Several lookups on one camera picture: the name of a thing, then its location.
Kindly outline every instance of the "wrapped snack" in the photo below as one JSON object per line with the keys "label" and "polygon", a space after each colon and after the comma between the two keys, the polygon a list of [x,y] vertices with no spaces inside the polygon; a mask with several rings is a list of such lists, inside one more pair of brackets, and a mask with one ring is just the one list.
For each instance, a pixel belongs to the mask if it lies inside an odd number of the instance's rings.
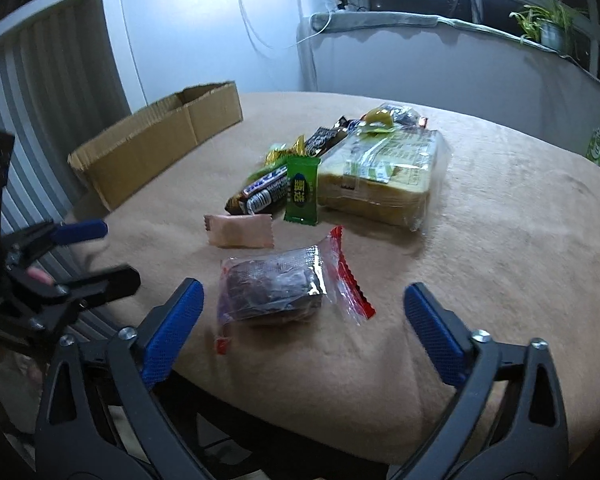
{"label": "wrapped snack", "polygon": [[361,124],[318,168],[318,204],[426,232],[449,159],[437,131]]}
{"label": "wrapped snack", "polygon": [[338,226],[312,247],[224,261],[217,352],[226,352],[229,323],[255,326],[305,320],[325,298],[356,323],[371,318],[376,311],[347,266],[341,240],[342,227]]}
{"label": "wrapped snack", "polygon": [[[350,121],[342,117],[333,128],[318,128],[305,143],[304,152],[308,156],[323,155],[347,136],[347,127],[350,124]],[[230,215],[247,215],[260,213],[264,210],[270,211],[283,202],[288,184],[286,164],[283,164],[233,195],[226,201],[224,210]]]}
{"label": "wrapped snack", "polygon": [[289,186],[286,193],[285,221],[316,225],[318,205],[315,186],[320,159],[314,156],[292,156],[287,163]]}
{"label": "wrapped snack", "polygon": [[292,155],[305,155],[304,150],[304,135],[299,136],[296,142],[290,148],[286,144],[274,144],[269,148],[267,155],[264,157],[264,165],[254,173],[251,173],[247,178],[247,182],[254,180],[274,171],[276,168],[286,164],[286,159]]}
{"label": "wrapped snack", "polygon": [[426,128],[428,121],[426,117],[421,116],[410,106],[394,105],[391,103],[383,103],[378,108],[370,110],[362,117],[362,120],[366,124],[377,125],[378,123],[382,123],[386,126],[400,124],[400,126],[408,128],[412,126]]}
{"label": "wrapped snack", "polygon": [[205,215],[209,244],[216,247],[273,248],[271,215]]}

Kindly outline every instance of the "clear plastic wrapper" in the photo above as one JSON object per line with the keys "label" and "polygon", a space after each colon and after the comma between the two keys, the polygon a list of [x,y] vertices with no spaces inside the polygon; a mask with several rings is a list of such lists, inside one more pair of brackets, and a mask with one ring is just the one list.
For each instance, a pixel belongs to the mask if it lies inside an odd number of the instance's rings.
{"label": "clear plastic wrapper", "polygon": [[427,126],[427,118],[421,116],[410,106],[384,103],[380,105],[379,108],[385,109],[391,114],[394,124],[400,124],[401,126],[406,127],[419,126],[421,128],[425,128]]}
{"label": "clear plastic wrapper", "polygon": [[222,263],[216,351],[224,354],[228,327],[278,325],[309,319],[327,301],[356,323],[375,314],[342,254],[342,227],[317,245]]}
{"label": "clear plastic wrapper", "polygon": [[426,233],[451,150],[440,132],[366,124],[318,168],[318,204]]}

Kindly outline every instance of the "candy wrapper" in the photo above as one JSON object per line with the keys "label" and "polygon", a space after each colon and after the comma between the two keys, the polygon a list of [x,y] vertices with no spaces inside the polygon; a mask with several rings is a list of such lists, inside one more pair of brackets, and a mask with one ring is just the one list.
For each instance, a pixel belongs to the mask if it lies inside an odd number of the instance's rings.
{"label": "candy wrapper", "polygon": [[378,128],[391,128],[392,126],[426,128],[428,122],[429,120],[426,117],[421,116],[410,106],[383,103],[378,108],[369,110],[357,124],[350,124],[349,126],[353,128],[361,127],[362,131],[373,129],[377,132]]}
{"label": "candy wrapper", "polygon": [[251,173],[250,176],[247,177],[247,182],[253,182],[254,180],[265,176],[267,173],[276,170],[280,166],[283,166],[286,164],[286,159],[289,156],[303,156],[305,154],[304,135],[299,136],[296,139],[296,142],[289,148],[286,144],[274,144],[269,148],[267,155],[265,155],[263,166],[258,171]]}
{"label": "candy wrapper", "polygon": [[225,260],[216,351],[226,352],[232,323],[257,326],[308,320],[324,301],[339,306],[356,323],[376,313],[344,259],[341,226],[311,247]]}
{"label": "candy wrapper", "polygon": [[315,196],[318,165],[314,156],[292,156],[288,160],[286,174],[289,180],[286,194],[285,221],[316,225],[318,205]]}
{"label": "candy wrapper", "polygon": [[209,245],[216,247],[273,248],[271,215],[205,215]]}
{"label": "candy wrapper", "polygon": [[[349,121],[342,117],[333,128],[318,128],[307,142],[305,142],[304,154],[307,156],[324,155],[338,142],[347,137],[349,131],[352,131],[348,129],[351,124],[358,124],[358,122]],[[273,153],[275,151],[275,149],[270,150],[267,156],[274,159],[275,156]],[[282,158],[277,158],[274,160],[274,164],[281,163],[281,161],[286,162],[288,157],[289,154],[284,155]],[[224,210],[230,215],[253,215],[270,212],[275,206],[284,202],[288,185],[289,179],[286,176],[286,164],[282,164],[275,170],[263,174],[243,190],[233,195],[226,201]]]}

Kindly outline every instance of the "beige tablecloth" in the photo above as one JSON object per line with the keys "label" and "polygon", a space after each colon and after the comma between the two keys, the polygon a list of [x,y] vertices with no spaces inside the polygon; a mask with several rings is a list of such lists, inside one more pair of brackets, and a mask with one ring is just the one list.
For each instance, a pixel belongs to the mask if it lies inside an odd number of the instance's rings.
{"label": "beige tablecloth", "polygon": [[571,453],[586,446],[600,427],[600,169],[509,128],[416,106],[454,150],[426,240],[326,210],[316,227],[274,222],[276,251],[315,244],[343,224],[347,261],[377,315],[355,326],[324,308],[307,324],[244,329],[217,356],[220,261],[266,251],[209,246],[203,214],[222,213],[272,142],[309,136],[380,103],[311,93],[245,94],[241,101],[243,123],[110,214],[105,242],[76,249],[89,269],[128,262],[140,272],[142,287],[111,305],[115,316],[139,324],[184,277],[199,279],[205,307],[176,363],[179,373],[264,420],[397,463],[432,430],[453,393],[404,319],[405,285],[425,282],[471,328],[503,342],[549,341]]}

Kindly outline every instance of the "green candy wrapper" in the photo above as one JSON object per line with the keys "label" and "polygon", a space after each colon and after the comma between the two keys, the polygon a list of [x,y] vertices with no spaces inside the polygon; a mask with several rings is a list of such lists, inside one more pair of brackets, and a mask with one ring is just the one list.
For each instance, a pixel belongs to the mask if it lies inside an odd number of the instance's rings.
{"label": "green candy wrapper", "polygon": [[320,164],[320,158],[316,156],[290,156],[286,160],[286,176],[289,179],[285,211],[287,222],[305,225],[318,223],[318,204],[315,193],[318,164]]}

